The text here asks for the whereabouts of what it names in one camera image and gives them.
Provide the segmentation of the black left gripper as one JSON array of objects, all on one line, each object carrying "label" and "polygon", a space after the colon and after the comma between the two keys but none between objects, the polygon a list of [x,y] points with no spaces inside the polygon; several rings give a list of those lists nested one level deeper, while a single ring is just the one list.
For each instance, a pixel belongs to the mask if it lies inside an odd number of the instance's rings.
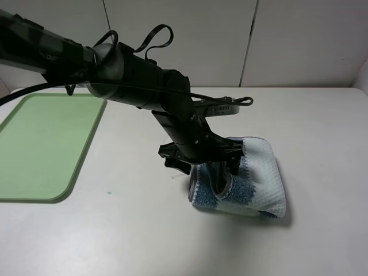
[{"label": "black left gripper", "polygon": [[190,114],[183,121],[166,112],[153,111],[152,115],[172,139],[171,143],[161,145],[158,151],[167,168],[189,175],[191,164],[188,161],[220,162],[231,174],[239,173],[240,160],[244,156],[242,140],[213,133],[208,123],[195,114]]}]

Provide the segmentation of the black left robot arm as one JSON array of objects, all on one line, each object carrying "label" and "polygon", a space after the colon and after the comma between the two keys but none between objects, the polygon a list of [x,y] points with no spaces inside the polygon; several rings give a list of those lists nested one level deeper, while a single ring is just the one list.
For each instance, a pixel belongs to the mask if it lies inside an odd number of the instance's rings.
[{"label": "black left robot arm", "polygon": [[1,63],[38,72],[45,79],[19,95],[55,86],[65,87],[72,95],[76,85],[84,84],[95,97],[150,110],[171,138],[171,143],[159,148],[167,167],[188,174],[192,165],[217,162],[224,172],[239,172],[242,142],[213,133],[206,111],[214,105],[247,106],[253,100],[192,94],[188,77],[138,57],[113,30],[95,46],[85,47],[1,11]]}]

